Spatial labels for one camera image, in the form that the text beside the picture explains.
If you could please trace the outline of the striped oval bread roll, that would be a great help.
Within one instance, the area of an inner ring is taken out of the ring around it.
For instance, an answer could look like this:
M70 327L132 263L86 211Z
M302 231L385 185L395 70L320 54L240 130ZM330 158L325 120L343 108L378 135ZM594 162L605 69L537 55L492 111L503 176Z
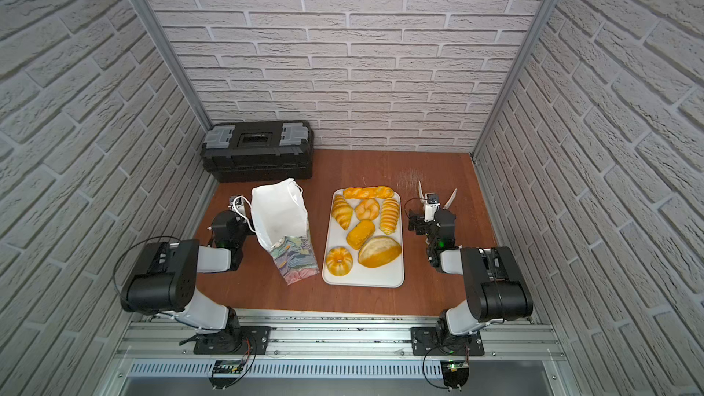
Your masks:
M399 202L393 198L385 199L381 205L379 213L379 229L390 236L397 228L400 218Z

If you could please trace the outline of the white paper bag colourful bottom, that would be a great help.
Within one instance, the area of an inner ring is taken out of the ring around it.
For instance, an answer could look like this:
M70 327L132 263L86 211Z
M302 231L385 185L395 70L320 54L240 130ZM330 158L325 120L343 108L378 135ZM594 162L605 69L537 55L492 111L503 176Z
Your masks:
M291 285L320 272L311 242L303 189L289 178L251 191L247 217L241 217Z

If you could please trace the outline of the croissant bread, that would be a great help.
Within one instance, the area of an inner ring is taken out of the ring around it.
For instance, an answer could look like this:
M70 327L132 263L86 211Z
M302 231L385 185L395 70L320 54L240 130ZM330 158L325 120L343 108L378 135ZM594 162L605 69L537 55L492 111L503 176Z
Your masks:
M333 201L331 216L344 230L350 227L354 209L341 194L336 194Z

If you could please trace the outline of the ring shaped bundt bread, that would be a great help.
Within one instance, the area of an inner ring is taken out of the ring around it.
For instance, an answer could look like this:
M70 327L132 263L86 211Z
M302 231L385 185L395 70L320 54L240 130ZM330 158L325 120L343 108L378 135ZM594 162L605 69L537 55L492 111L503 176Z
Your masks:
M352 254L346 247L333 247L326 255L326 269L337 277L348 275L354 266Z

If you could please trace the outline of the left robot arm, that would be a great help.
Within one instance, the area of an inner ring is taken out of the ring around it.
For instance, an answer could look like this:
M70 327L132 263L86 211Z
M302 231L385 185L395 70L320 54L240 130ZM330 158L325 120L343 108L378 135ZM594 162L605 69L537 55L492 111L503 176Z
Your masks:
M139 254L126 280L117 286L121 305L128 313L165 316L192 328L197 339L241 339L234 310L217 304L196 286L199 273L237 271L247 237L254 234L246 215L249 201L230 199L228 209L217 214L205 246L197 239L154 236L135 245Z

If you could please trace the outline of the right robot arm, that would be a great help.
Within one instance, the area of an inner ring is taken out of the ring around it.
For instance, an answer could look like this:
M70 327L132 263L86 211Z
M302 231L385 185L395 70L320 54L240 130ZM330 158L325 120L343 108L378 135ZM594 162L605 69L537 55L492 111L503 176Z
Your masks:
M441 313L436 337L441 345L471 337L491 324L527 318L534 300L508 247L463 247L456 242L456 219L450 211L457 194L440 203L434 192L418 189L423 211L408 214L409 229L426 237L430 265L463 278L465 300Z

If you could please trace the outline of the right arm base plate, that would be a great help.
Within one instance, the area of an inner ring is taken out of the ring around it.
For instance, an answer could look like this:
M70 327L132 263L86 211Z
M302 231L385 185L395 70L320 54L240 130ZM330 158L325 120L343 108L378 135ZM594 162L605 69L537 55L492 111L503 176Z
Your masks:
M412 353L416 357L445 355L453 357L482 357L485 355L479 333L450 335L436 327L415 326L410 329Z

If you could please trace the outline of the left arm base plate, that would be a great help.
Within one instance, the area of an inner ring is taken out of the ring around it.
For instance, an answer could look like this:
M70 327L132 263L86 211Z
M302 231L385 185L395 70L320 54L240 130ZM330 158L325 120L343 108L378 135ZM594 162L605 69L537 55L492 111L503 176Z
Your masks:
M214 334L198 334L195 355L264 355L269 345L270 326L227 328Z

